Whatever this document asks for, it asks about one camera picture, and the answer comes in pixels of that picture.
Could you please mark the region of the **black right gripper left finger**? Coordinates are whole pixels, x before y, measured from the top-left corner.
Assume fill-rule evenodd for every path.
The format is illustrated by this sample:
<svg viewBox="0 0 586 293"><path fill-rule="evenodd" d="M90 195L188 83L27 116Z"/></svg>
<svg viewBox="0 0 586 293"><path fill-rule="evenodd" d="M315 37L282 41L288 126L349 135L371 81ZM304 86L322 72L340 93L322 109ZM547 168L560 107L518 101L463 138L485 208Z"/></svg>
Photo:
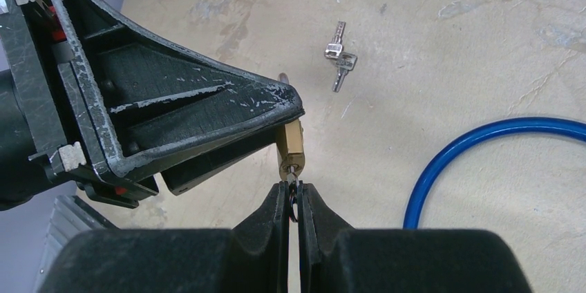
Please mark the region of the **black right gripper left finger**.
<svg viewBox="0 0 586 293"><path fill-rule="evenodd" d="M59 253L42 292L285 292L289 189L231 229L99 229Z"/></svg>

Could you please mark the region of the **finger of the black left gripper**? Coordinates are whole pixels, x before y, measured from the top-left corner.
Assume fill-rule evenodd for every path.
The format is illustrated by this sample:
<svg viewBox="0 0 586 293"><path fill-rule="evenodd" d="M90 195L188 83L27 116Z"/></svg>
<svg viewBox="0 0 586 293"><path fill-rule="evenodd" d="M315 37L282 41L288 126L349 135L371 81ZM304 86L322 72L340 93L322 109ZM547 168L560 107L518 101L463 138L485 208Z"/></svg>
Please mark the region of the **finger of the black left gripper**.
<svg viewBox="0 0 586 293"><path fill-rule="evenodd" d="M161 176L168 190L179 196L243 158L274 144L276 130L276 127L272 127L238 139L162 171Z"/></svg>
<svg viewBox="0 0 586 293"><path fill-rule="evenodd" d="M143 179L304 113L290 85L218 62L104 0L51 0L103 178Z"/></svg>

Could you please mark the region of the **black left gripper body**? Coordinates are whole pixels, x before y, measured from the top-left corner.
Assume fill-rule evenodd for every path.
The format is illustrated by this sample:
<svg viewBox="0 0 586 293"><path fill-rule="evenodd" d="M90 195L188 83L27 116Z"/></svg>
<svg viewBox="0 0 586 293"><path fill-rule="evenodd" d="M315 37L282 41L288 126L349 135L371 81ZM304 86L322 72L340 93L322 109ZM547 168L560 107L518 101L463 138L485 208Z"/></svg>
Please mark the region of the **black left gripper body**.
<svg viewBox="0 0 586 293"><path fill-rule="evenodd" d="M69 63L54 55L51 16L36 0L1 0L1 42L9 67L1 72L1 207L73 181L94 201L134 209L158 194L153 177L102 179L94 170L80 124L81 97L69 95Z"/></svg>

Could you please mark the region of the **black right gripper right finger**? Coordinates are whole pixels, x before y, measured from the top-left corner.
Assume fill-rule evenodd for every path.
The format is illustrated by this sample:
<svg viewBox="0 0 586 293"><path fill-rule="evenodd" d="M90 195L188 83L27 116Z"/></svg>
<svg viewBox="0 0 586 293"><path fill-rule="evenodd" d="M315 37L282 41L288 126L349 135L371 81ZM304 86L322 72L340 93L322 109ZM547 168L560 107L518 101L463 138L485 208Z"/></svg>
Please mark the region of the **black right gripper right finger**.
<svg viewBox="0 0 586 293"><path fill-rule="evenodd" d="M357 229L314 185L299 211L303 292L530 292L509 246L475 229Z"/></svg>

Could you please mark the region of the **small padlock key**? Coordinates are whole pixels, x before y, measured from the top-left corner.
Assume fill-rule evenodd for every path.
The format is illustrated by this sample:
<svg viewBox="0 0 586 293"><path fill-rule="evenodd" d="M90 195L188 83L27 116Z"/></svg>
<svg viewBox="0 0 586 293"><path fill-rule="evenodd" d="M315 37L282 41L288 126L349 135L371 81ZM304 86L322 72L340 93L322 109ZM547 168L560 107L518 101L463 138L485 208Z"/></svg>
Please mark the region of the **small padlock key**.
<svg viewBox="0 0 586 293"><path fill-rule="evenodd" d="M297 204L297 190L300 185L299 177L296 173L295 166L287 168L287 183L289 187L289 217L293 223L298 223L298 216L296 213Z"/></svg>

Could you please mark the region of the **brass padlock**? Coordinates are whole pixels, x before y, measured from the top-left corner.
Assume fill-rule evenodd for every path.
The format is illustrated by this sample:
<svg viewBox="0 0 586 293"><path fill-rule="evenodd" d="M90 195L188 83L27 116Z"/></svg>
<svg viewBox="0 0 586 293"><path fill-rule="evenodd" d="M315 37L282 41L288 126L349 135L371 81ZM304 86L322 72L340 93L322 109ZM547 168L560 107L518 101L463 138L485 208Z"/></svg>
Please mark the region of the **brass padlock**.
<svg viewBox="0 0 586 293"><path fill-rule="evenodd" d="M276 149L278 171L281 180L290 174L299 176L305 168L303 127L300 119L295 119L277 128Z"/></svg>

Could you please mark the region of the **silver key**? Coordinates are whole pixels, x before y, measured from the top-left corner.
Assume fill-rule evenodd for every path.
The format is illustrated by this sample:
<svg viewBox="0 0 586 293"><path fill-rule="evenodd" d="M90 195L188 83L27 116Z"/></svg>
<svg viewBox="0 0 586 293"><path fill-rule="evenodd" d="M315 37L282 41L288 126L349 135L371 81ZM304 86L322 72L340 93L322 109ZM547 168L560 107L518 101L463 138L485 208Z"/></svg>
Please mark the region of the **silver key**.
<svg viewBox="0 0 586 293"><path fill-rule="evenodd" d="M337 28L332 40L326 45L324 57L326 59L337 59L343 51L342 37L346 27L346 22L338 21Z"/></svg>

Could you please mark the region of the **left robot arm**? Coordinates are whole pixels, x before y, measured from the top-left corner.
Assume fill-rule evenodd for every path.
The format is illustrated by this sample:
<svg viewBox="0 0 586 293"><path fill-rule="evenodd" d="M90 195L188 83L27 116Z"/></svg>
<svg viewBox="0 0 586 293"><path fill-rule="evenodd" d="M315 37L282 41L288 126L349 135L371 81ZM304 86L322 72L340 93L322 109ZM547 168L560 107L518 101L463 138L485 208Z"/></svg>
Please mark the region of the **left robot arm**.
<svg viewBox="0 0 586 293"><path fill-rule="evenodd" d="M217 62L104 0L1 0L1 208L74 181L136 208L182 194L301 117L290 85Z"/></svg>

